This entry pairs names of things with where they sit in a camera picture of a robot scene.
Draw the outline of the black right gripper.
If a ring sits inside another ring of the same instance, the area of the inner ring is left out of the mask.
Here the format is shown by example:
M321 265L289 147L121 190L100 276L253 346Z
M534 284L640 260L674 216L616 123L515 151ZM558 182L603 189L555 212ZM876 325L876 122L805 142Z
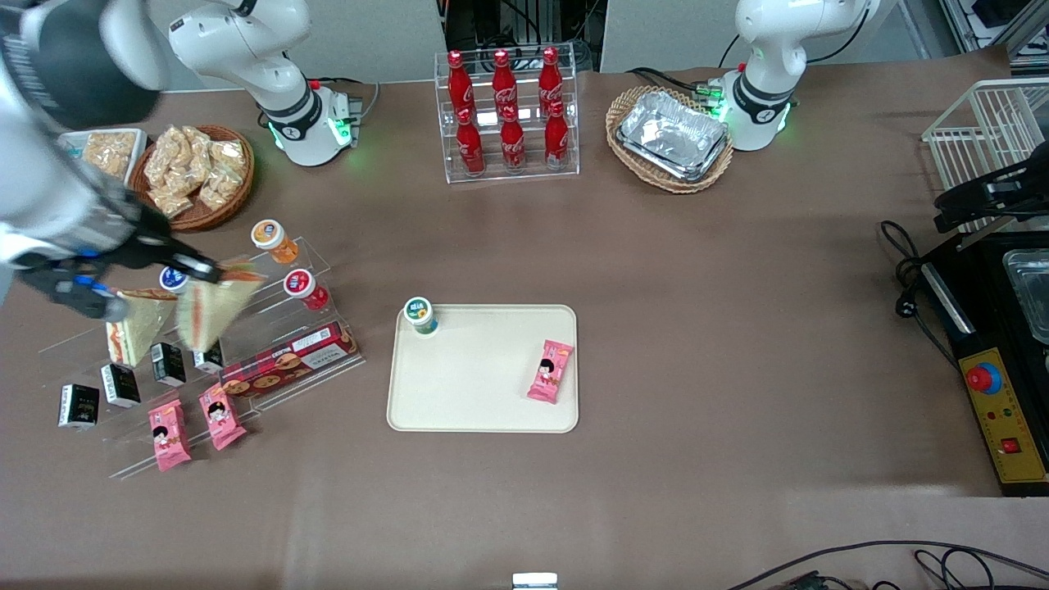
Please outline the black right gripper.
M157 209L129 192L105 192L98 198L98 273L120 268L169 266L191 279L217 285L224 269L194 247L172 238L171 225Z

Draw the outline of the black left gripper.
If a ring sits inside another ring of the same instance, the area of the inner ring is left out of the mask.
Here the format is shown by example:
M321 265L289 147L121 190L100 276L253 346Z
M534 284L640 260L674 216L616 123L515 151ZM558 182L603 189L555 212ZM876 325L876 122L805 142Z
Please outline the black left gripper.
M997 230L1015 218L1048 213L1048 163L1032 156L987 175L980 184L959 184L934 199L940 212L934 227L940 233Z

